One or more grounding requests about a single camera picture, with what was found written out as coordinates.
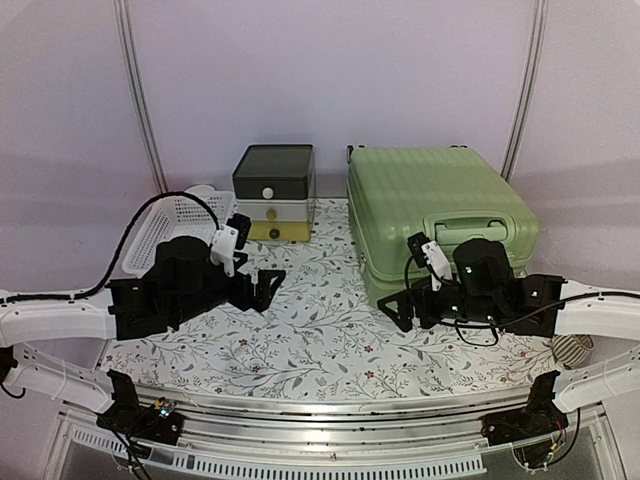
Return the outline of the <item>drawer cabinet with dark top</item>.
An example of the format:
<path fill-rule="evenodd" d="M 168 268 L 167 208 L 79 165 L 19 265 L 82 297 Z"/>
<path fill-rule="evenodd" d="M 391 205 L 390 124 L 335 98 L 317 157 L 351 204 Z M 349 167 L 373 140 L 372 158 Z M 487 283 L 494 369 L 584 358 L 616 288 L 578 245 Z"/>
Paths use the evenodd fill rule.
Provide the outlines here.
<path fill-rule="evenodd" d="M 240 213 L 254 241 L 307 242 L 316 198 L 311 144 L 253 144 L 232 175 Z"/>

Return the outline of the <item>green hard-shell suitcase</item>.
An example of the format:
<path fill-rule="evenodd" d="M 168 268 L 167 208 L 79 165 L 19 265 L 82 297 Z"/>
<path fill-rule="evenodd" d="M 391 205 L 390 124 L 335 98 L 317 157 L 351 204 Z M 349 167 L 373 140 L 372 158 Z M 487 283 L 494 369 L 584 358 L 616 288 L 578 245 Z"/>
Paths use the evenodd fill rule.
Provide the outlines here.
<path fill-rule="evenodd" d="M 476 151 L 367 148 L 348 151 L 348 215 L 371 306 L 426 276 L 406 264 L 422 232 L 445 256 L 472 238 L 501 242 L 515 273 L 529 264 L 540 221 Z"/>

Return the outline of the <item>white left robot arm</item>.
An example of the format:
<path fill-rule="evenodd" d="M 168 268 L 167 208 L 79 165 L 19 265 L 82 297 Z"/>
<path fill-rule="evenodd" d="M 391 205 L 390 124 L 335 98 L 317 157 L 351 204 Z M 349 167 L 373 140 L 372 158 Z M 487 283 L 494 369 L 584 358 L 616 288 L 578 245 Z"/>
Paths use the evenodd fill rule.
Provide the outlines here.
<path fill-rule="evenodd" d="M 172 401 L 143 406 L 131 378 L 86 370 L 38 351 L 40 340 L 138 340 L 177 331 L 212 309 L 266 310 L 285 274 L 242 272 L 250 219 L 230 192 L 197 186 L 157 195 L 135 213 L 106 274 L 77 292 L 1 295 L 1 383 L 37 391 L 95 413 L 125 438 L 176 445 L 184 417 Z"/>

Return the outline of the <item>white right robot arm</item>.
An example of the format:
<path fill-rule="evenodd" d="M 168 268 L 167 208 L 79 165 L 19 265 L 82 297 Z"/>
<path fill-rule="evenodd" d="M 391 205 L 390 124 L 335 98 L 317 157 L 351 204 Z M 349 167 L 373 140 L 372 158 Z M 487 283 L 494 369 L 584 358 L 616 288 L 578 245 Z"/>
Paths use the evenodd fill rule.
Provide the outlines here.
<path fill-rule="evenodd" d="M 499 241 L 473 238 L 445 256 L 439 244 L 417 233 L 407 240 L 409 265 L 427 278 L 377 302 L 403 332 L 418 322 L 551 340 L 560 370 L 537 376 L 524 406 L 481 420 L 490 445 L 563 432 L 568 413 L 639 387 L 639 349 L 591 366 L 580 364 L 596 337 L 638 340 L 639 294 L 585 285 L 562 276 L 517 276 Z"/>

